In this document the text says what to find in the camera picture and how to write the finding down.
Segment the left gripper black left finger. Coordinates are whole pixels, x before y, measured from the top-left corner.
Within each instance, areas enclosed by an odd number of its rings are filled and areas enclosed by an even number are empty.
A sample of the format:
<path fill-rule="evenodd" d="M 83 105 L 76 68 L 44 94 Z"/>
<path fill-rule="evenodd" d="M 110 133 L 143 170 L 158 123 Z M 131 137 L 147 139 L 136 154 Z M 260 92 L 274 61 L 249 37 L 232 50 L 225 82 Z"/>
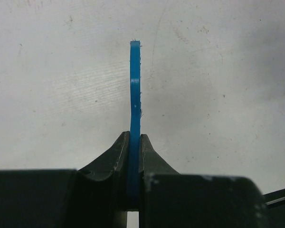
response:
<path fill-rule="evenodd" d="M 0 170 L 0 228 L 126 227 L 129 139 L 79 170 Z"/>

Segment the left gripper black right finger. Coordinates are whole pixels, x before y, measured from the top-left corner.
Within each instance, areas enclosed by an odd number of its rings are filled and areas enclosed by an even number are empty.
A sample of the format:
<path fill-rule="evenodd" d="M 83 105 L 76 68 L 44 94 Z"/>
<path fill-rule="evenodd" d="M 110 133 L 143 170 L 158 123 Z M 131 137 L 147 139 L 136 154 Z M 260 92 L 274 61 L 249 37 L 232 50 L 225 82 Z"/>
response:
<path fill-rule="evenodd" d="M 142 228 L 268 228 L 265 200 L 245 177 L 180 174 L 140 138 Z"/>

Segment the blue hand brush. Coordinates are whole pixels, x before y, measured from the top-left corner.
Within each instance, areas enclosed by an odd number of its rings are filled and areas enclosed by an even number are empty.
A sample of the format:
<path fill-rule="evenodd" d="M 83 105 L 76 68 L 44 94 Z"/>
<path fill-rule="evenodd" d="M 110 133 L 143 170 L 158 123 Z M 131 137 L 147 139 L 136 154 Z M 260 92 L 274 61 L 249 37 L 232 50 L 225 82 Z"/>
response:
<path fill-rule="evenodd" d="M 130 42 L 131 122 L 127 174 L 127 204 L 130 211 L 139 207 L 139 145 L 141 130 L 141 43 Z"/>

